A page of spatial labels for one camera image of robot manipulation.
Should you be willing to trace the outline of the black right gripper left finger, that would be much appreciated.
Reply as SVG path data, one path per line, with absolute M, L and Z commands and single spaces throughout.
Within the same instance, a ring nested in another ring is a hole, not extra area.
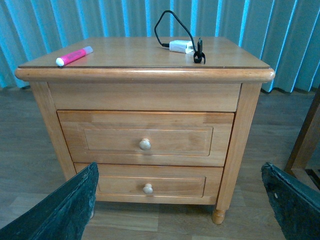
M 98 165 L 91 163 L 0 230 L 2 240 L 80 240 L 96 203 Z

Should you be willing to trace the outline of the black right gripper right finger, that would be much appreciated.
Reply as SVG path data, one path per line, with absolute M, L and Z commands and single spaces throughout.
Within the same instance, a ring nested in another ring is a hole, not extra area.
M 261 178 L 275 219 L 287 240 L 320 238 L 320 193 L 266 162 Z

